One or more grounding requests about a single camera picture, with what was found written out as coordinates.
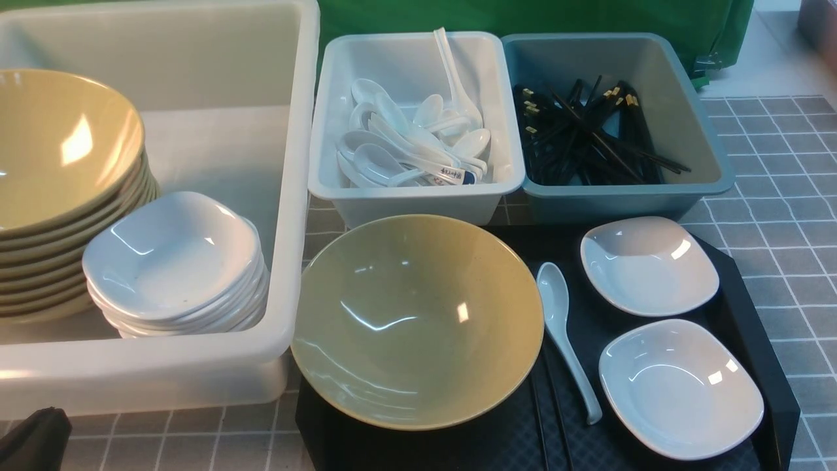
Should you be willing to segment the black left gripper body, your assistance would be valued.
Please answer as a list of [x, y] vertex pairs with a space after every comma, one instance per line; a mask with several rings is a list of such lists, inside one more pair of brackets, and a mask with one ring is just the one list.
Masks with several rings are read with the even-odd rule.
[[2, 470], [60, 470], [72, 425], [61, 408], [33, 412], [1, 439]]

